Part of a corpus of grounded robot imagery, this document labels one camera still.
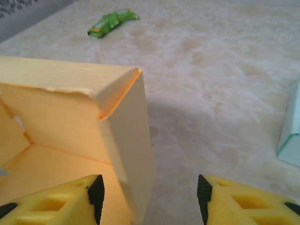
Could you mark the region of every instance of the marble floor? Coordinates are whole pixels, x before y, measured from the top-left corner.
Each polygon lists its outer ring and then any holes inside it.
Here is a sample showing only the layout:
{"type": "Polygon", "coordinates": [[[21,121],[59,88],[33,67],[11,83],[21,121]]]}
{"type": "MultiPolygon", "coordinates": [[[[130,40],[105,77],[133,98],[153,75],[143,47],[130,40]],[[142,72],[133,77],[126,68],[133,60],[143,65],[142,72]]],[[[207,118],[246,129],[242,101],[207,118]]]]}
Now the marble floor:
{"type": "Polygon", "coordinates": [[[187,1],[78,1],[0,45],[0,54],[143,69],[157,180],[144,225],[201,225],[198,174],[294,198],[300,168],[276,148],[300,74],[300,8],[187,1]],[[102,14],[140,17],[103,39],[102,14]]]}

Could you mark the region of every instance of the yellow cardboard box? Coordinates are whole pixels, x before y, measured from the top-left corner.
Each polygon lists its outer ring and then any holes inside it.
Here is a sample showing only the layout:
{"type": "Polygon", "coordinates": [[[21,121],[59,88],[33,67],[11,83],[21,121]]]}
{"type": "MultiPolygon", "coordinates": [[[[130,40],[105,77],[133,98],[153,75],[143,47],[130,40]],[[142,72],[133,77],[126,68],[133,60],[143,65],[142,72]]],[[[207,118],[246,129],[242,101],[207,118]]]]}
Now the yellow cardboard box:
{"type": "Polygon", "coordinates": [[[101,174],[101,224],[141,223],[155,179],[143,73],[0,56],[0,204],[101,174]]]}

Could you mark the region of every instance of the green wrapper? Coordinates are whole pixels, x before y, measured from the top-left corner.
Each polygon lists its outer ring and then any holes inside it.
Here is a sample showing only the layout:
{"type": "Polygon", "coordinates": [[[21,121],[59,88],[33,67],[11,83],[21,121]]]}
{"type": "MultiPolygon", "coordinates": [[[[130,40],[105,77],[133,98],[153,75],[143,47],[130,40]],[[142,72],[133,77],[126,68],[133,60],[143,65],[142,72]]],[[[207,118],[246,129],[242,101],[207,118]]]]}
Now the green wrapper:
{"type": "Polygon", "coordinates": [[[116,13],[103,15],[102,19],[109,23],[111,29],[119,25],[119,19],[116,13]]]}
{"type": "Polygon", "coordinates": [[[100,20],[89,29],[88,35],[101,38],[105,34],[109,33],[110,31],[111,31],[111,27],[109,22],[100,20]]]}
{"type": "Polygon", "coordinates": [[[124,23],[129,20],[138,20],[140,17],[135,14],[134,12],[131,12],[129,8],[121,9],[118,11],[115,11],[117,14],[118,20],[120,23],[124,23]]]}

